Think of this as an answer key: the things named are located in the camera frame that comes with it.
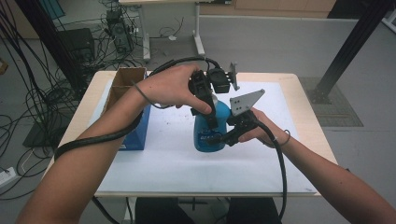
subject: electrical equipment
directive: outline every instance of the electrical equipment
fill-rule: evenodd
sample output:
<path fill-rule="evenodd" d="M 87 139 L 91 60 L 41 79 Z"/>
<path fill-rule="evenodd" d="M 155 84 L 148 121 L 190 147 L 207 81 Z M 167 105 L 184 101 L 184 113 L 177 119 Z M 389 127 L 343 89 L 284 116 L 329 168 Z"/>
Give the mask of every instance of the electrical equipment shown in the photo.
<path fill-rule="evenodd" d="M 9 167 L 8 169 L 4 170 L 2 173 L 0 173 L 0 188 L 16 178 L 18 177 L 17 174 L 15 174 L 15 170 L 13 167 Z"/>
<path fill-rule="evenodd" d="M 78 63 L 91 62 L 94 59 L 95 46 L 89 28 L 58 32 L 67 51 Z"/>
<path fill-rule="evenodd" d="M 114 45 L 118 53 L 132 51 L 132 38 L 129 34 L 129 27 L 125 25 L 122 12 L 118 10 L 108 10 L 106 13 L 108 31 L 114 40 Z"/>

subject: hand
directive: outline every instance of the hand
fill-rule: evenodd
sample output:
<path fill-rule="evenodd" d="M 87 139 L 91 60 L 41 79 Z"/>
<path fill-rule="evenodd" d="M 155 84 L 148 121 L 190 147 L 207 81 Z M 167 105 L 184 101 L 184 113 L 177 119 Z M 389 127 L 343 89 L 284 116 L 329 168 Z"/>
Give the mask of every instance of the hand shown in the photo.
<path fill-rule="evenodd" d="M 256 108 L 251 108 L 251 111 L 259 121 L 261 121 L 271 130 L 271 132 L 274 134 L 274 136 L 277 138 L 277 141 L 280 144 L 288 140 L 289 138 L 288 135 L 279 127 L 277 127 L 276 124 L 274 124 L 270 119 L 268 119 L 268 117 L 262 111 Z M 244 133 L 238 138 L 238 140 L 239 142 L 242 143 L 242 142 L 247 142 L 253 138 L 257 138 L 261 142 L 271 143 L 269 136 L 260 127 L 257 127 L 247 133 Z"/>
<path fill-rule="evenodd" d="M 174 66 L 139 82 L 138 87 L 154 103 L 177 107 L 189 105 L 209 114 L 212 111 L 210 105 L 196 98 L 189 90 L 190 76 L 198 70 L 198 65 L 194 63 Z"/>

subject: blue spray bottle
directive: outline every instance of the blue spray bottle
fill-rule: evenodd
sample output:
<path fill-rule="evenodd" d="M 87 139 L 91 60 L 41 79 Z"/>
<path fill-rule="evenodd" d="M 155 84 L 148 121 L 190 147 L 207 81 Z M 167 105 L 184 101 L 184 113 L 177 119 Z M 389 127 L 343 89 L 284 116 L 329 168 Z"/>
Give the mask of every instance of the blue spray bottle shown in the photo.
<path fill-rule="evenodd" d="M 216 108 L 216 120 L 219 127 L 215 129 L 209 129 L 205 118 L 202 115 L 195 116 L 194 123 L 194 145 L 198 151 L 202 152 L 215 152 L 222 150 L 225 147 L 225 143 L 209 145 L 206 139 L 212 138 L 218 135 L 224 135 L 227 133 L 227 118 L 230 117 L 230 108 L 219 101 L 218 98 L 212 94 L 213 103 Z"/>

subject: white desk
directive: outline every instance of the white desk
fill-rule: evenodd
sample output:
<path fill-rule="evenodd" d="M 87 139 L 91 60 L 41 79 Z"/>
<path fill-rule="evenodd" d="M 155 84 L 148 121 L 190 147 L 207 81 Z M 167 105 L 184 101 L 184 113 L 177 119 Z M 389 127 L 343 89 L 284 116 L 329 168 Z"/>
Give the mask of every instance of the white desk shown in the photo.
<path fill-rule="evenodd" d="M 146 32 L 145 15 L 143 13 L 143 5 L 145 4 L 167 4 L 167 3 L 195 3 L 195 30 L 192 31 L 195 46 L 198 54 L 205 56 L 204 46 L 202 45 L 199 35 L 199 0 L 120 0 L 120 4 L 125 6 L 135 6 L 140 17 L 140 25 L 143 34 L 143 60 L 148 62 L 151 58 L 149 52 L 149 34 Z"/>
<path fill-rule="evenodd" d="M 106 84 L 114 76 L 115 72 L 111 71 L 98 72 L 94 76 L 61 145 L 74 140 L 88 127 Z M 259 86 L 267 90 L 262 97 L 263 102 L 259 103 L 258 107 L 282 128 L 290 129 L 291 134 L 298 136 L 306 146 L 336 163 L 297 76 L 239 73 L 237 78 L 240 82 L 263 83 Z M 254 86 L 254 90 L 253 88 L 246 90 L 242 86 L 237 94 L 242 94 L 242 90 L 255 91 L 257 87 Z M 228 99 L 231 94 L 222 95 Z M 284 104 L 275 104 L 275 100 L 279 99 L 276 97 L 283 97 Z M 286 106 L 289 110 L 278 111 L 282 106 Z M 258 141 L 250 141 L 234 147 L 226 147 L 216 153 L 198 152 L 192 143 L 193 116 L 187 107 L 184 110 L 170 108 L 157 112 L 152 108 L 151 115 L 146 149 L 137 152 L 119 152 L 96 196 L 280 196 L 281 177 L 274 150 L 264 148 Z M 293 125 L 282 126 L 290 122 Z M 166 126 L 171 126 L 174 130 L 170 131 Z M 185 146 L 178 142 L 181 141 L 180 139 L 183 139 Z M 162 143 L 162 147 L 154 147 L 153 144 L 159 142 Z M 255 171 L 255 167 L 260 166 L 262 168 Z M 267 171 L 278 173 L 271 175 Z M 315 195 L 315 190 L 306 185 L 304 178 L 289 163 L 287 163 L 287 175 L 289 196 Z"/>

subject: blue box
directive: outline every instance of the blue box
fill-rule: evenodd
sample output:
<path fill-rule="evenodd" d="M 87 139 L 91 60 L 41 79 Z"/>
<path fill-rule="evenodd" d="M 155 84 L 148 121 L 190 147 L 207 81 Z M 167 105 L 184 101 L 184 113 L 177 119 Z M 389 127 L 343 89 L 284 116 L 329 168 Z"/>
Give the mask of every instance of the blue box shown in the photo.
<path fill-rule="evenodd" d="M 119 68 L 111 84 L 104 112 L 113 106 L 134 85 L 133 83 L 138 83 L 146 76 L 147 71 L 144 67 Z M 150 105 L 145 107 L 139 124 L 136 129 L 125 136 L 120 150 L 143 150 L 145 148 L 150 109 Z"/>
<path fill-rule="evenodd" d="M 151 105 L 146 106 L 143 110 L 142 119 L 137 125 L 136 129 L 125 136 L 124 141 L 120 146 L 120 151 L 126 150 L 143 150 L 146 143 L 146 135 L 149 126 L 149 111 Z"/>

